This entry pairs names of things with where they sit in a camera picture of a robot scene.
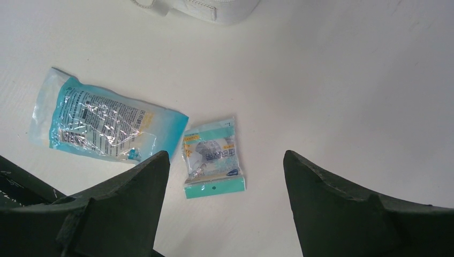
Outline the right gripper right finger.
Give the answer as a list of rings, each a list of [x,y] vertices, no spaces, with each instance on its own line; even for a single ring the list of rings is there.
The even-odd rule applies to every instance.
[[[303,256],[453,256],[453,209],[375,192],[292,150],[283,168]]]

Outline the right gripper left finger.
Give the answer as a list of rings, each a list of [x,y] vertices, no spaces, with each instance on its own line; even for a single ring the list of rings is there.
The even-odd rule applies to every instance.
[[[1,256],[158,256],[169,171],[160,151],[53,203],[1,208]]]

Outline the small teal mask packet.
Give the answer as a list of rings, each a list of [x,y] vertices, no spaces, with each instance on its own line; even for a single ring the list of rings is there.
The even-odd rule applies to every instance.
[[[185,131],[182,149],[188,173],[184,184],[187,199],[246,190],[233,117]]]

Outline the large blue white pouch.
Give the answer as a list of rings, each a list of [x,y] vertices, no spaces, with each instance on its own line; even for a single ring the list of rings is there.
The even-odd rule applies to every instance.
[[[188,123],[181,112],[81,83],[51,68],[38,94],[31,142],[111,162],[172,155]]]

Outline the white medicine kit case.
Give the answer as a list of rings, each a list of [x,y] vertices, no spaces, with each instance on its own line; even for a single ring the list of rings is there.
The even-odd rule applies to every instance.
[[[259,2],[259,0],[131,0],[131,3],[137,7],[159,16],[164,17],[170,12],[181,12],[218,25],[232,25],[243,21]]]

